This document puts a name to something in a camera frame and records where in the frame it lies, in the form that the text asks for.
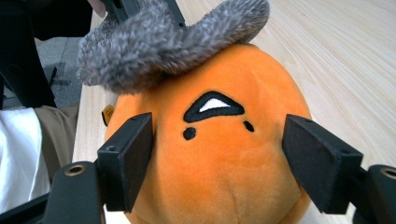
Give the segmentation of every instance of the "black dot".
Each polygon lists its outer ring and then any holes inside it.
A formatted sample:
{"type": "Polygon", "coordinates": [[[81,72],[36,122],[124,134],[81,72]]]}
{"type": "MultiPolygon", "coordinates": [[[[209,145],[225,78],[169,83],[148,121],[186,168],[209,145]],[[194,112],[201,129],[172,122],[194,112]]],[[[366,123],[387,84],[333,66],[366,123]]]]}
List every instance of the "black dot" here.
{"type": "Polygon", "coordinates": [[[197,131],[194,128],[187,128],[186,130],[184,130],[183,136],[187,141],[189,141],[194,138],[196,134],[197,131]]]}
{"type": "Polygon", "coordinates": [[[250,131],[251,133],[254,133],[254,127],[253,125],[251,125],[251,123],[249,121],[244,121],[245,124],[245,128],[247,128],[248,131],[250,131]]]}

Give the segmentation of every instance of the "plush face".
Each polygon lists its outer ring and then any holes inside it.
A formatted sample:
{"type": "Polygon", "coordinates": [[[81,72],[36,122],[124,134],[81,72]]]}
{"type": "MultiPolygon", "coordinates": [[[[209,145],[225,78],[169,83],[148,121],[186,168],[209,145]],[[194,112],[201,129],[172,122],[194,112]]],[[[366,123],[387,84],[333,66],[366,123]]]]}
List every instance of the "plush face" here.
{"type": "Polygon", "coordinates": [[[122,95],[107,137],[153,114],[154,148],[135,223],[295,223],[309,199],[281,148],[286,114],[309,117],[290,75],[254,46],[232,46],[137,95],[122,95]]]}

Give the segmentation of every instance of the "white eye highlight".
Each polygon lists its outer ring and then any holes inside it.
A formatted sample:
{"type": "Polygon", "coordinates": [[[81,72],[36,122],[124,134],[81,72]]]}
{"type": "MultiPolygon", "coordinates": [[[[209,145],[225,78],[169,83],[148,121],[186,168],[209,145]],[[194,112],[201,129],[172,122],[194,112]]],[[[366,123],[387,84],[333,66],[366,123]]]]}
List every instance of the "white eye highlight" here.
{"type": "Polygon", "coordinates": [[[202,106],[202,107],[199,109],[199,112],[201,113],[201,112],[204,112],[204,111],[209,110],[209,109],[222,108],[222,107],[231,107],[231,106],[225,104],[225,103],[222,102],[221,100],[212,98],[212,99],[210,99],[209,101],[207,101],[207,102],[204,104],[204,106],[202,106]]]}

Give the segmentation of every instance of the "black plastic bracket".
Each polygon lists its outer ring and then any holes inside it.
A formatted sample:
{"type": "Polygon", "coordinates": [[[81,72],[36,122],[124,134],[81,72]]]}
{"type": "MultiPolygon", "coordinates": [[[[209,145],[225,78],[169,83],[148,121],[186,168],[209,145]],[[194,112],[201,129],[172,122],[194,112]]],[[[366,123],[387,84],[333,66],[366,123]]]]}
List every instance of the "black plastic bracket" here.
{"type": "Polygon", "coordinates": [[[0,215],[0,223],[41,223],[49,194],[44,194],[0,215]]]}
{"type": "Polygon", "coordinates": [[[98,150],[98,168],[108,211],[131,212],[149,166],[151,114],[125,121],[98,150]]]}
{"type": "Polygon", "coordinates": [[[320,212],[344,214],[347,182],[363,155],[310,119],[287,115],[283,150],[296,179],[320,212]]]}
{"type": "Polygon", "coordinates": [[[55,174],[44,223],[105,223],[96,165],[75,162],[55,174]]]}

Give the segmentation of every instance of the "white sleeve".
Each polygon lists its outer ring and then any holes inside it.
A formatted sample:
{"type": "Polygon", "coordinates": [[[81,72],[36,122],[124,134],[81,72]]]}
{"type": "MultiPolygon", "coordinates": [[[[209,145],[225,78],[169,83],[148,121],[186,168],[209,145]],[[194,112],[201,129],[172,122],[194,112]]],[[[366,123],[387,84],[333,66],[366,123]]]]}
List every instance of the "white sleeve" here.
{"type": "Polygon", "coordinates": [[[0,214],[50,191],[32,108],[0,111],[0,214]]]}

